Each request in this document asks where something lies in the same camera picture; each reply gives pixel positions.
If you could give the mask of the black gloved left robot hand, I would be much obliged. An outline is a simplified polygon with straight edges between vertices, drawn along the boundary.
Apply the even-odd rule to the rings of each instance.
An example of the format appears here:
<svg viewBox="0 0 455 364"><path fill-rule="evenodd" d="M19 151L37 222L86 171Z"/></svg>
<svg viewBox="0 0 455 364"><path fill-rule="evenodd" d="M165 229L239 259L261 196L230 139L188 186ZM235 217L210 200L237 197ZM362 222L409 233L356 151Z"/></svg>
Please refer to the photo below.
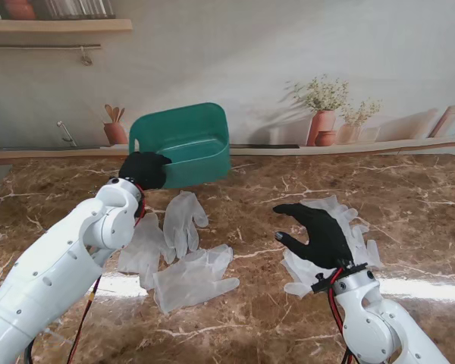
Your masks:
<svg viewBox="0 0 455 364"><path fill-rule="evenodd" d="M166 181L164 166L171 160L154 152L133 152L124 161L119 178L137 184L143 190L161 189Z"/></svg>

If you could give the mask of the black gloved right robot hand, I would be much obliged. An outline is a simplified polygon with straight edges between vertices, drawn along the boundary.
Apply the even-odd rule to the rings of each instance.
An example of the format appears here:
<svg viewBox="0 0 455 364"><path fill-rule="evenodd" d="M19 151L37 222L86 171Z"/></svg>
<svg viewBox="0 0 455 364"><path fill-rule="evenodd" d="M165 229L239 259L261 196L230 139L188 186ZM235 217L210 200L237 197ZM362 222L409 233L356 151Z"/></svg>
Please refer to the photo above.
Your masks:
<svg viewBox="0 0 455 364"><path fill-rule="evenodd" d="M281 231L275 234L275 239L299 258L325 269L353 263L353 255L340 225L325 210L294 203L275 206L273 211L293 217L306 229L308 243L301 243Z"/></svg>

